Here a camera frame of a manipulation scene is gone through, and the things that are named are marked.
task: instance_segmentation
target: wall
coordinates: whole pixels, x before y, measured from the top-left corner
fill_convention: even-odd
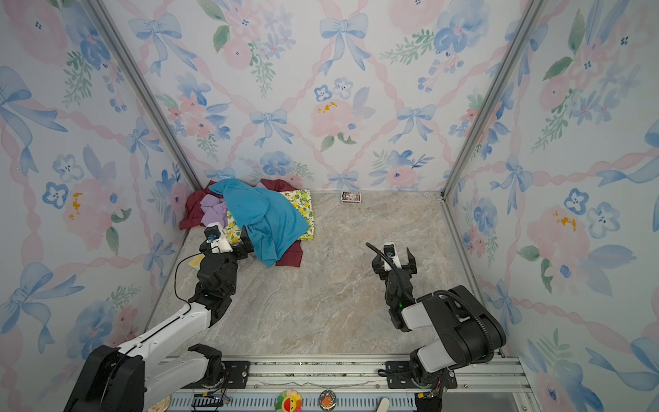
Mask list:
[[[105,5],[202,183],[428,191],[526,0]]]
[[[189,189],[79,3],[1,10],[0,410],[60,411],[143,330]]]
[[[544,412],[659,410],[658,17],[550,0],[451,193]]]

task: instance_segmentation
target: lavender garment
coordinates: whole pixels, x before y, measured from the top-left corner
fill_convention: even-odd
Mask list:
[[[227,225],[227,204],[224,199],[218,199],[212,194],[204,196],[199,205],[202,207],[204,217],[202,225],[208,226],[211,223],[219,222],[222,227]]]

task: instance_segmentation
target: teal fabric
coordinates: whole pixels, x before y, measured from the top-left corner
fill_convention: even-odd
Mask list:
[[[238,179],[221,180],[209,189],[224,196],[236,224],[247,227],[254,254],[268,266],[281,259],[309,228],[302,214],[278,192],[251,187]]]

